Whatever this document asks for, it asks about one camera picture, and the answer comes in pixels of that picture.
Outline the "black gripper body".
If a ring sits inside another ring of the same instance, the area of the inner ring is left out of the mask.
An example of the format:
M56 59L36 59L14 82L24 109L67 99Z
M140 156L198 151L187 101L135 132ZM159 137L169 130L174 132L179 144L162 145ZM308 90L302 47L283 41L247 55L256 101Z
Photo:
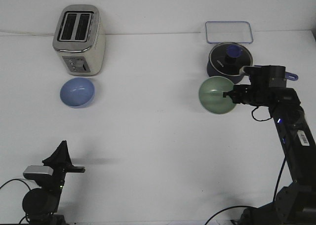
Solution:
M44 166L49 166L53 169L53 174L51 176L51 182L54 186L63 186L65 183L65 177L67 173L84 173L85 167L74 166L72 163L48 163L42 161Z
M255 85L235 85L232 90L232 101L236 104L268 107L270 91L267 87Z

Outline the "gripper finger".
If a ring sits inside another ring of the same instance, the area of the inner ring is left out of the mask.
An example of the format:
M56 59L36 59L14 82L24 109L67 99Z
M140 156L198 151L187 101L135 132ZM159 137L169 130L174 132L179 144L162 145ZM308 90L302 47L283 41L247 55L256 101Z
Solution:
M53 154L44 159L42 161L43 164L61 164L64 163L64 146L65 146L65 141L62 141L60 145L57 147L57 149L53 152Z
M224 98L227 98L227 97L234 98L234 96L235 96L234 91L223 92Z
M71 161L71 158L70 158L70 155L69 155L69 150L68 150L67 141L63 141L63 143L64 143L65 161L66 161L68 164L72 164L72 161Z

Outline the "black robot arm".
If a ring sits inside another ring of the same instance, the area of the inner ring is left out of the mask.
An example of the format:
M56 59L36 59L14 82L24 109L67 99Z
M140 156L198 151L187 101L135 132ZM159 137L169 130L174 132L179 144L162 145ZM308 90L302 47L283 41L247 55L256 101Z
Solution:
M268 107L292 183L259 208L246 208L238 225L314 225L316 223L316 144L296 91L286 86L284 66L244 66L249 85L223 94L233 103Z
M60 143L42 165L30 165L23 172L27 180L39 186L22 200L22 208L30 225L65 225L65 216L57 214L67 173L84 173L85 168L72 164L67 141Z

